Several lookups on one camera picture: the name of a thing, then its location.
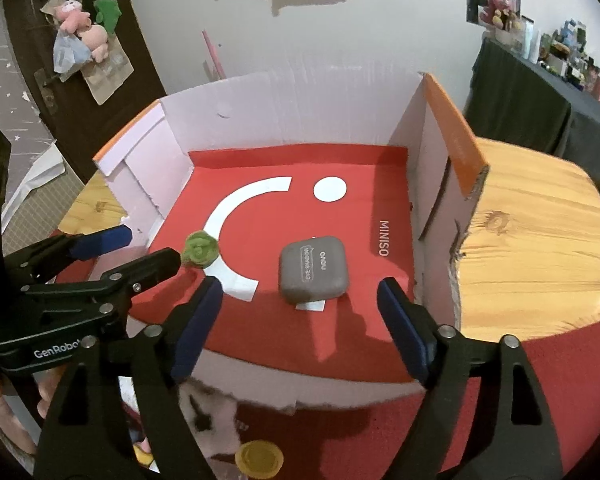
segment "dark brown door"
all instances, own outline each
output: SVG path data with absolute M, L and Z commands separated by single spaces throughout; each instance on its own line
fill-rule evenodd
M 49 83 L 45 101 L 34 74 L 40 69 L 44 69 L 47 77 L 54 74 L 56 30 L 40 11 L 46 0 L 4 0 L 13 50 L 41 118 L 84 182 L 95 171 L 93 155 L 138 112 L 165 95 L 130 0 L 117 1 L 122 16 L 116 34 L 134 72 L 112 97 L 98 106 L 80 74 L 64 83 L 59 80 Z

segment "red carpet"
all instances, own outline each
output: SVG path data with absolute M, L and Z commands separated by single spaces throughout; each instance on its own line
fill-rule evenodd
M 600 433 L 600 323 L 524 344 L 544 389 L 560 441 L 565 470 Z M 470 383 L 444 469 L 464 451 L 477 382 Z M 406 436 L 422 400 L 401 399 L 347 412 L 298 411 L 293 416 L 241 406 L 243 440 L 275 442 L 285 455 L 276 480 L 381 479 Z
M 271 368 L 354 381 L 405 382 L 408 375 L 376 308 L 376 288 L 395 276 L 410 290 L 413 276 L 405 148 L 300 144 L 257 150 L 191 153 L 196 166 L 151 250 L 181 251 L 218 203 L 247 184 L 292 178 L 287 192 L 268 192 L 239 205 L 220 235 L 222 259 L 259 280 L 251 303 L 225 295 L 205 347 Z M 347 183 L 346 195 L 321 202 L 314 185 L 326 176 Z M 379 255 L 380 222 L 388 222 L 390 252 Z M 347 253 L 350 286 L 324 312 L 302 312 L 278 291 L 282 249 L 299 240 L 333 235 Z M 202 272 L 181 270 L 134 298 L 131 315 L 163 322 L 186 300 Z

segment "wood grain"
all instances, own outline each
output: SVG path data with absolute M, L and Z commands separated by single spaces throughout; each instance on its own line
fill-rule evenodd
M 462 332 L 526 340 L 600 320 L 600 196 L 570 162 L 478 139 L 491 167 L 458 262 Z M 59 226 L 88 234 L 125 216 L 100 172 Z

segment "white wall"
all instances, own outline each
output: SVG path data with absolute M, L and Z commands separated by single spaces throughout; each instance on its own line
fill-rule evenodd
M 469 91 L 483 28 L 466 22 L 466 0 L 132 0 L 167 92 L 209 81 L 201 31 L 227 76 L 298 62 L 398 60 L 436 75 L 459 107 Z M 596 0 L 522 0 L 548 32 L 587 23 L 600 58 Z

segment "white curved line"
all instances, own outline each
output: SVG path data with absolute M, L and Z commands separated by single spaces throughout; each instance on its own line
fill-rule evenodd
M 242 186 L 240 189 L 236 189 L 230 195 L 223 198 L 211 215 L 209 215 L 204 227 L 205 231 L 216 240 L 219 240 L 224 221 L 241 203 L 255 196 L 272 191 L 289 191 L 290 185 L 290 176 L 275 176 L 252 182 L 251 184 Z M 256 293 L 256 288 L 258 288 L 258 280 L 251 280 L 238 274 L 224 262 L 222 256 L 218 256 L 204 271 L 207 276 L 215 276 L 220 280 L 222 290 L 224 290 L 225 294 L 233 296 L 238 300 L 251 301 L 253 295 Z

